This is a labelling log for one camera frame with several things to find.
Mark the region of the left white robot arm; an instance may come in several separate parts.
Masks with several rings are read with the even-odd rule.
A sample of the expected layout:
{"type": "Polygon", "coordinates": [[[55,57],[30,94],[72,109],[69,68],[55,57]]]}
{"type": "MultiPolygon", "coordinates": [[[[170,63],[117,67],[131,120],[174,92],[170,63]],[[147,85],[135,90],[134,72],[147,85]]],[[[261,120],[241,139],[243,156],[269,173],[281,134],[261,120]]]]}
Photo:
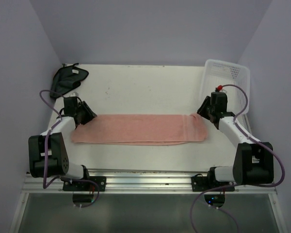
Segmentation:
{"type": "Polygon", "coordinates": [[[30,174],[43,179],[44,189],[55,179],[61,179],[74,182],[79,190],[87,190],[91,185],[88,170],[69,161],[68,145],[72,132],[97,115],[77,96],[64,97],[63,110],[57,114],[54,125],[28,140],[30,174]]]}

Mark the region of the pink towel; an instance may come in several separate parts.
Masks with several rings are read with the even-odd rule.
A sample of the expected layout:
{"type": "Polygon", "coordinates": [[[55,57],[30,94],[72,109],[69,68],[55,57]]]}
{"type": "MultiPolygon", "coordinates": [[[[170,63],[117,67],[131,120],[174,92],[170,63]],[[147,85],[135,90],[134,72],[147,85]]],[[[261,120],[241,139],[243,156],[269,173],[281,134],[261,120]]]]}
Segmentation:
{"type": "Polygon", "coordinates": [[[202,117],[190,115],[99,115],[79,125],[73,143],[165,146],[203,142],[208,130],[202,117]]]}

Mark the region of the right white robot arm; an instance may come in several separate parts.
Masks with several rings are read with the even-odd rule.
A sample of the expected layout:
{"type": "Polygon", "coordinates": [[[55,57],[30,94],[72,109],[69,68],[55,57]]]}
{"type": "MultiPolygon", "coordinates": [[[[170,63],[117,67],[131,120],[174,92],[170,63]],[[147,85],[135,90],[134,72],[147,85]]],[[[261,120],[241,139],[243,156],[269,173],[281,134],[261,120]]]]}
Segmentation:
{"type": "Polygon", "coordinates": [[[209,120],[236,148],[232,166],[214,166],[207,173],[206,184],[210,190],[218,190],[224,183],[271,184],[274,180],[273,147],[260,142],[239,125],[234,113],[227,111],[227,95],[212,92],[206,96],[197,113],[209,120]]]}

